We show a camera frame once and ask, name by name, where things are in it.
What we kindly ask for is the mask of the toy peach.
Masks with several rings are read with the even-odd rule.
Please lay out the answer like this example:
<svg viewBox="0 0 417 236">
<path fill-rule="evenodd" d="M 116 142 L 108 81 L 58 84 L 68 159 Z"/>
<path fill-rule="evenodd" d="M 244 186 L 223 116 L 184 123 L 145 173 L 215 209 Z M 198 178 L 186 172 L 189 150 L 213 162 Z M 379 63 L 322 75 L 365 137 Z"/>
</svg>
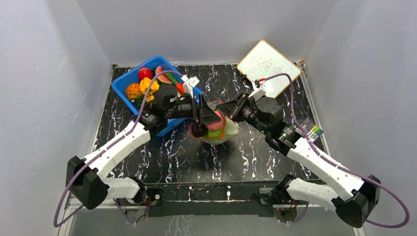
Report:
<svg viewBox="0 0 417 236">
<path fill-rule="evenodd" d="M 224 117 L 224 115 L 220 111 L 215 111 L 215 113 L 220 118 L 220 121 L 206 124 L 206 127 L 207 127 L 208 130 L 222 129 L 223 126 L 224 126 L 224 124 L 225 124 L 225 117 Z"/>
</svg>

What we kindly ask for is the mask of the dark toy plum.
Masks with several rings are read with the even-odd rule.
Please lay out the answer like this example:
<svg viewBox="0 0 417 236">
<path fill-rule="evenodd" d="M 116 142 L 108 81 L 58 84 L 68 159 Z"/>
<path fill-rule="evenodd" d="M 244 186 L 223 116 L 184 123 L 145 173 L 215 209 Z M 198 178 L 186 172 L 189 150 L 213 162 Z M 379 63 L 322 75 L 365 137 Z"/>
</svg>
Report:
<svg viewBox="0 0 417 236">
<path fill-rule="evenodd" d="M 197 123 L 192 124 L 190 127 L 190 130 L 191 130 L 191 134 L 195 138 L 201 138 L 205 136 L 208 132 L 208 129 L 204 124 L 197 124 Z"/>
</svg>

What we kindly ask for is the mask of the clear zip top bag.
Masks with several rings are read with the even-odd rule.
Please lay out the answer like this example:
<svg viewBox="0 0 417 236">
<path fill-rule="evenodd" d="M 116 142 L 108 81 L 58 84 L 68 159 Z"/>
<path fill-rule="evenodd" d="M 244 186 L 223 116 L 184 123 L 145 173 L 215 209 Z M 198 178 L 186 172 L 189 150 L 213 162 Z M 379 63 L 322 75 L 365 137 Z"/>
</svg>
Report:
<svg viewBox="0 0 417 236">
<path fill-rule="evenodd" d="M 209 102 L 208 106 L 215 111 L 215 113 L 221 118 L 221 121 L 207 124 L 207 133 L 199 138 L 195 137 L 192 134 L 190 125 L 188 133 L 191 135 L 192 138 L 215 146 L 222 144 L 226 141 L 230 141 L 238 134 L 238 126 L 236 125 L 236 123 L 216 108 L 216 106 L 220 104 L 223 104 L 223 101 L 215 100 Z"/>
</svg>

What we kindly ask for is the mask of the green toy custard apple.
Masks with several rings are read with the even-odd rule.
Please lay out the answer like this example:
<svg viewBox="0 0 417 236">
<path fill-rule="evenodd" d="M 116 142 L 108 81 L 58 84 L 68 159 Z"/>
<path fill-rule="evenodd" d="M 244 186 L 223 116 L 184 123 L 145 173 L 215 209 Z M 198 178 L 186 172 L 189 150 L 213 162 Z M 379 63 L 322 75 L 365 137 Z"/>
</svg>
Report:
<svg viewBox="0 0 417 236">
<path fill-rule="evenodd" d="M 208 130 L 207 138 L 222 138 L 223 131 L 221 129 L 218 130 Z"/>
</svg>

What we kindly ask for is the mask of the green toy lettuce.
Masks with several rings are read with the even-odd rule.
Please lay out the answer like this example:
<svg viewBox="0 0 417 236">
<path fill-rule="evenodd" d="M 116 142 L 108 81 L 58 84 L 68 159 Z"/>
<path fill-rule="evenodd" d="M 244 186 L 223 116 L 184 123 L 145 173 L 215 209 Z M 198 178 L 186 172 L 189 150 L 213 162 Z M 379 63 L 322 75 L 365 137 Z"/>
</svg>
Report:
<svg viewBox="0 0 417 236">
<path fill-rule="evenodd" d="M 222 128 L 223 136 L 222 138 L 207 138 L 207 134 L 202 139 L 203 142 L 206 142 L 211 145 L 219 145 L 226 141 L 232 140 L 238 134 L 238 126 L 235 122 L 226 118 L 225 124 Z"/>
</svg>

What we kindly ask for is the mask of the yellow toy bell pepper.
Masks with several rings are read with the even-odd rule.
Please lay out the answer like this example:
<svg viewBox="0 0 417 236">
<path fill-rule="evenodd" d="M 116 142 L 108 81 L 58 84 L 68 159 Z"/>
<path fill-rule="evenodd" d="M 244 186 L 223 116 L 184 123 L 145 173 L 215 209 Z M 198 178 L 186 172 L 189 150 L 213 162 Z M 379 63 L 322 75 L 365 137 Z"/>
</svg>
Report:
<svg viewBox="0 0 417 236">
<path fill-rule="evenodd" d="M 146 91 L 149 88 L 148 95 L 153 95 L 157 90 L 159 90 L 159 87 L 160 85 L 157 81 L 151 83 L 151 79 L 148 77 L 143 78 L 139 83 L 141 94 L 146 94 Z"/>
</svg>

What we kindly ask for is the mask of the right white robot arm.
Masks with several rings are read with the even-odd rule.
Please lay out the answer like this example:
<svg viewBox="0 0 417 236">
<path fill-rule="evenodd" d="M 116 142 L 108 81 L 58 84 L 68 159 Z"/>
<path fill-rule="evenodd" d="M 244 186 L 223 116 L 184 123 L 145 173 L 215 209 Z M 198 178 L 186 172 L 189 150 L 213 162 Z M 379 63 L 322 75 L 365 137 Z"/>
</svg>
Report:
<svg viewBox="0 0 417 236">
<path fill-rule="evenodd" d="M 379 200 L 380 189 L 370 181 L 332 166 L 332 158 L 323 152 L 315 153 L 304 134 L 283 120 L 284 113 L 274 98 L 262 97 L 256 101 L 247 94 L 220 104 L 217 110 L 235 122 L 245 121 L 265 135 L 265 142 L 275 151 L 302 164 L 315 173 L 324 185 L 306 182 L 293 175 L 286 175 L 274 188 L 261 188 L 257 196 L 261 203 L 288 204 L 299 200 L 329 209 L 354 228 L 363 226 Z"/>
</svg>

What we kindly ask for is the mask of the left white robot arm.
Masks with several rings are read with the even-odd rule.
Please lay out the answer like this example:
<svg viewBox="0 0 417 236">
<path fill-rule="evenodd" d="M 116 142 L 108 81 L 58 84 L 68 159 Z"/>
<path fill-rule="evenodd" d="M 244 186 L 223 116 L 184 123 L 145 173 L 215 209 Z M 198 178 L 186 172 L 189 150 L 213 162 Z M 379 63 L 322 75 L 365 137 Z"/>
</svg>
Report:
<svg viewBox="0 0 417 236">
<path fill-rule="evenodd" d="M 110 171 L 136 148 L 168 126 L 174 118 L 192 118 L 192 133 L 202 137 L 207 124 L 221 121 L 221 117 L 205 102 L 202 95 L 177 95 L 174 85 L 162 84 L 145 103 L 138 121 L 132 121 L 113 139 L 93 153 L 72 157 L 67 164 L 69 191 L 86 209 L 94 209 L 109 199 L 129 199 L 136 205 L 145 202 L 147 186 L 136 177 L 109 178 Z"/>
</svg>

